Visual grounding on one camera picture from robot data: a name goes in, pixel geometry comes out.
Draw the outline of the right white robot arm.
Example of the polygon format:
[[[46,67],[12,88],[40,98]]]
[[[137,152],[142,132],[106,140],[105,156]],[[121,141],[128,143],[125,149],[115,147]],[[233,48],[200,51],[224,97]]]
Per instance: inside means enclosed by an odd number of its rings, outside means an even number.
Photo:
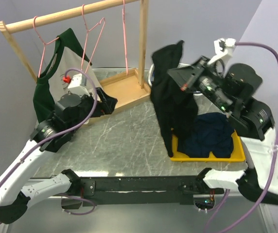
[[[168,74],[183,91],[195,89],[228,113],[240,146],[246,146],[250,155],[251,164],[244,170],[205,168],[197,176],[197,190],[203,194],[215,188],[236,190],[249,201],[278,205],[278,129],[270,107],[253,97],[262,78],[242,63],[231,65],[222,76],[206,57],[169,69]]]

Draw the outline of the black t shirt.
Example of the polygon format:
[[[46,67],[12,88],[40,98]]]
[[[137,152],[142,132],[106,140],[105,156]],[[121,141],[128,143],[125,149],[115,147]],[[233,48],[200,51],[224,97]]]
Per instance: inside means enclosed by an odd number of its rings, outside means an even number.
[[[178,67],[183,54],[183,44],[184,41],[180,40],[152,54],[154,81],[150,99],[169,157],[173,157],[172,135],[180,139],[190,136],[198,115],[198,105],[193,94],[181,91],[167,73],[169,69]]]

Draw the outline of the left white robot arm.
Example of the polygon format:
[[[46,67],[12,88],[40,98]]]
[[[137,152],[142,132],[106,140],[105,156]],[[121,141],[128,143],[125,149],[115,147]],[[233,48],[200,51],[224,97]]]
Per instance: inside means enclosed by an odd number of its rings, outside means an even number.
[[[82,189],[81,178],[71,169],[33,185],[26,182],[37,169],[68,143],[83,121],[114,112],[118,100],[100,87],[96,97],[65,94],[46,120],[38,124],[19,156],[0,176],[0,223],[11,224],[44,199],[57,194],[75,195]]]

